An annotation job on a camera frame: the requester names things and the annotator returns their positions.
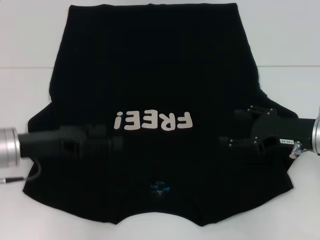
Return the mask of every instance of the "white lettering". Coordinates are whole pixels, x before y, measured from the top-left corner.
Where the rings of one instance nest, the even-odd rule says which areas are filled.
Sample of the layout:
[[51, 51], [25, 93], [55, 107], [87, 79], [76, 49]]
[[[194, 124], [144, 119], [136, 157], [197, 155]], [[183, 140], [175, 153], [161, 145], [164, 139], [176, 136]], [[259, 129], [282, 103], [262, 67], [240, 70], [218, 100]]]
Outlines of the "white lettering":
[[161, 113], [159, 114], [159, 117], [163, 119], [163, 122], [161, 123], [161, 128], [163, 130], [172, 131], [176, 129], [176, 119], [173, 113], [170, 113], [169, 117]]
[[131, 117], [126, 117], [125, 121], [127, 123], [133, 123], [133, 125], [125, 125], [125, 130], [137, 130], [140, 129], [140, 116], [139, 111], [127, 111], [127, 115], [130, 115]]
[[158, 111], [157, 110], [145, 110], [145, 114], [151, 114], [151, 116], [144, 116], [143, 120], [151, 121], [151, 123], [142, 123], [142, 127], [145, 129], [156, 129], [158, 127]]
[[177, 125], [178, 129], [189, 129], [189, 128], [192, 128], [193, 126], [192, 119], [188, 111], [184, 113], [184, 116], [178, 117], [178, 121], [185, 122], [185, 123], [178, 123]]
[[122, 119], [122, 114], [124, 114], [122, 111], [119, 111], [117, 113], [117, 117], [115, 118], [115, 121], [114, 121], [114, 129], [119, 129], [120, 128], [120, 125], [121, 125], [121, 119]]

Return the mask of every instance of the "wire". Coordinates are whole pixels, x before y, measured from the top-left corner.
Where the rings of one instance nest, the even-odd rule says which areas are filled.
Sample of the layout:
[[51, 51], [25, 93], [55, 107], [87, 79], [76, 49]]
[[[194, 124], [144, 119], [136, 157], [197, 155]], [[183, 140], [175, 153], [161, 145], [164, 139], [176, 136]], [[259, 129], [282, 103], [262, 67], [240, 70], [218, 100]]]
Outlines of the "wire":
[[25, 177], [24, 180], [26, 180], [26, 181], [35, 180], [36, 178], [38, 178], [41, 175], [41, 172], [42, 172], [42, 167], [41, 167], [40, 162], [36, 158], [32, 159], [32, 161], [36, 164], [38, 171], [32, 176]]
[[32, 159], [32, 161], [37, 166], [37, 172], [32, 176], [15, 176], [15, 177], [2, 177], [0, 178], [0, 184], [8, 184], [8, 183], [14, 183], [14, 182], [20, 182], [20, 181], [33, 181], [36, 178], [38, 178], [42, 172], [42, 167], [40, 165], [40, 162], [37, 159]]

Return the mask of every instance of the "label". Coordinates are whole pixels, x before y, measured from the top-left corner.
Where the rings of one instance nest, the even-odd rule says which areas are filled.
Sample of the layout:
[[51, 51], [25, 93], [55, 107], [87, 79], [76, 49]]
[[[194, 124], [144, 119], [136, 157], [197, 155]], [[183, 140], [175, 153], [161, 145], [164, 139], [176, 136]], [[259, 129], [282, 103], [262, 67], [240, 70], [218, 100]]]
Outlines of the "label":
[[295, 142], [293, 140], [289, 140], [289, 139], [280, 139], [280, 143], [281, 144], [292, 144], [292, 145], [295, 144]]

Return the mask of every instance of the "white background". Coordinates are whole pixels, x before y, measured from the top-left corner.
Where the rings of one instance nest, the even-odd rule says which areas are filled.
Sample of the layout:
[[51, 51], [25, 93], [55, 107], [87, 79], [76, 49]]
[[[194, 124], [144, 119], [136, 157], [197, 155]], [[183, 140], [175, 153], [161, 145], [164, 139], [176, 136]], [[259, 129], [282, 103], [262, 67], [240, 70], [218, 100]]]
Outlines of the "white background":
[[[320, 1], [237, 2], [262, 90], [301, 118], [320, 105]], [[68, 8], [203, 3], [199, 0], [0, 0], [0, 127], [27, 131], [28, 120], [49, 102], [49, 82]], [[1, 176], [28, 173], [0, 169]], [[93, 222], [42, 205], [22, 193], [23, 183], [0, 185], [0, 239], [6, 240], [319, 240], [320, 157], [300, 156], [289, 175], [294, 189], [217, 224], [199, 227], [169, 214], [147, 213], [118, 225]]]

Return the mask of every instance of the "t-shirt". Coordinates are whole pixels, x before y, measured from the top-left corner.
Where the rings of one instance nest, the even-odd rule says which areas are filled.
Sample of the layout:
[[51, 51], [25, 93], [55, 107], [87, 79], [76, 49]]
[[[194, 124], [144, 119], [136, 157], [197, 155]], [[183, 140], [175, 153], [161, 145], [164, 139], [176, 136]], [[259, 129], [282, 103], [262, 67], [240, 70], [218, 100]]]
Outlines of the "t-shirt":
[[235, 3], [72, 5], [49, 93], [29, 132], [104, 124], [124, 149], [39, 159], [42, 174], [23, 191], [40, 203], [114, 224], [159, 212], [205, 226], [293, 188], [289, 149], [258, 155], [219, 143], [250, 137], [253, 121], [235, 110], [297, 117], [260, 89]]

